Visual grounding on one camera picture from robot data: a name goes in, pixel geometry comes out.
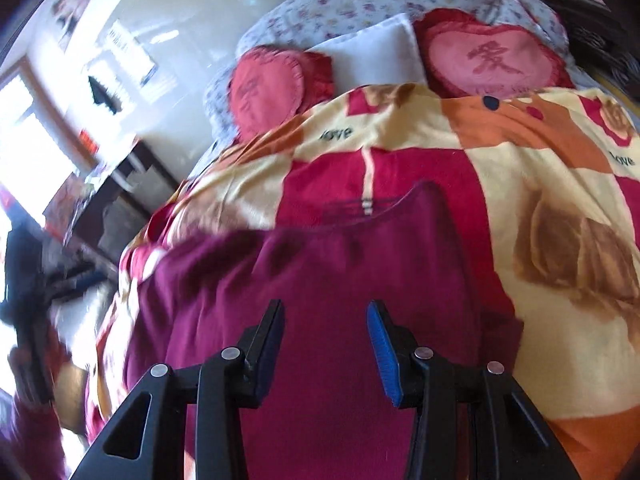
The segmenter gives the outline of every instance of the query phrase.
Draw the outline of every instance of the white pillow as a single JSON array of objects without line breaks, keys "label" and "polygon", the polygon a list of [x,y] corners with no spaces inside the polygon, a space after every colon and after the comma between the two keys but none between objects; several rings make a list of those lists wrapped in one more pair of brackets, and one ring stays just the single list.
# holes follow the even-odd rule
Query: white pillow
[{"label": "white pillow", "polygon": [[309,49],[331,56],[336,95],[371,84],[427,84],[414,28],[406,14]]}]

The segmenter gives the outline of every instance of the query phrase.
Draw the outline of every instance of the metal rivet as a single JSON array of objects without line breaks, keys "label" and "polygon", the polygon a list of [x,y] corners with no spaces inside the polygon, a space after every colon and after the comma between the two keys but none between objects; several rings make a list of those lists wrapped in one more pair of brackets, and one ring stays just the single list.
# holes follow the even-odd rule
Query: metal rivet
[{"label": "metal rivet", "polygon": [[418,348],[415,349],[414,355],[418,359],[431,359],[433,357],[433,350],[427,346],[418,346]]},{"label": "metal rivet", "polygon": [[222,358],[227,361],[233,361],[240,355],[240,351],[235,346],[230,346],[222,351]]},{"label": "metal rivet", "polygon": [[167,365],[159,364],[151,368],[151,375],[153,375],[153,377],[162,377],[168,371],[169,367]]},{"label": "metal rivet", "polygon": [[486,369],[489,370],[489,373],[495,374],[495,375],[500,375],[504,373],[504,366],[502,365],[502,363],[499,363],[498,361],[489,361],[486,366]]}]

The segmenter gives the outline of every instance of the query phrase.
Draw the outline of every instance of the picture on wall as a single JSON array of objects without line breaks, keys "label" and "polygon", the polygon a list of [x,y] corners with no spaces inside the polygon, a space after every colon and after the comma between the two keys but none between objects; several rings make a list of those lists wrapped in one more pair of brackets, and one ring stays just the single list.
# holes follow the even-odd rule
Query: picture on wall
[{"label": "picture on wall", "polygon": [[54,0],[51,6],[53,32],[58,46],[63,52],[69,45],[78,21],[89,5],[90,0]]}]

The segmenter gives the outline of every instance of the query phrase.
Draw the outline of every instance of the maroon shirt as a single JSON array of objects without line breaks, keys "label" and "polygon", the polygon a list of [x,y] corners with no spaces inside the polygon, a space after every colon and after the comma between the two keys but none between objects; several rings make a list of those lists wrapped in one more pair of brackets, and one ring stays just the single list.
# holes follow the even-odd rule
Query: maroon shirt
[{"label": "maroon shirt", "polygon": [[[186,367],[235,345],[274,298],[286,328],[271,392],[260,409],[241,412],[254,480],[402,477],[414,410],[385,397],[369,301],[385,301],[418,343],[453,362],[504,355],[482,349],[482,308],[456,229],[439,188],[421,184],[347,225],[202,234],[173,248],[140,285],[127,386],[155,363]],[[510,360],[520,328],[506,345]],[[193,454],[194,410],[186,449]]]}]

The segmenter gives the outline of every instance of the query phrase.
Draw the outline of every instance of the window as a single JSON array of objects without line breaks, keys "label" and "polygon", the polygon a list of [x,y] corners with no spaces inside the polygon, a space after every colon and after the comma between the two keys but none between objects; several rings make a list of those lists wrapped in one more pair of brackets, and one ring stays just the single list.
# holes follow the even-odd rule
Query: window
[{"label": "window", "polygon": [[0,90],[0,182],[41,225],[47,204],[76,170],[47,127],[46,114],[14,75]]}]

